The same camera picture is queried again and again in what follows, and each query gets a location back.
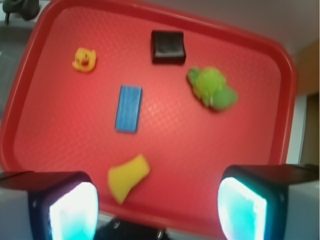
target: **yellow foam piece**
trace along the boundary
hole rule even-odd
[[[84,47],[79,47],[75,52],[72,66],[80,72],[91,72],[96,66],[97,54],[95,50],[89,50]]]
[[[121,205],[130,190],[149,172],[150,166],[142,154],[122,165],[111,167],[108,171],[108,186],[116,202]]]

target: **green plush toy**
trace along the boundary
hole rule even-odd
[[[200,70],[192,67],[187,75],[193,93],[203,104],[217,111],[225,110],[238,101],[237,93],[227,86],[227,80],[217,68]]]

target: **blue block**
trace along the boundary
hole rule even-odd
[[[115,129],[117,131],[137,132],[141,98],[141,87],[121,86],[115,120]]]

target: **black sponge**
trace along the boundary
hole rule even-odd
[[[184,33],[181,31],[156,31],[151,33],[152,62],[154,64],[184,64],[186,51]]]

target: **yellow rubber duck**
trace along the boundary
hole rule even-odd
[[[96,66],[97,54],[95,50],[79,47],[75,53],[75,60],[72,62],[74,69],[80,72],[91,72]]]

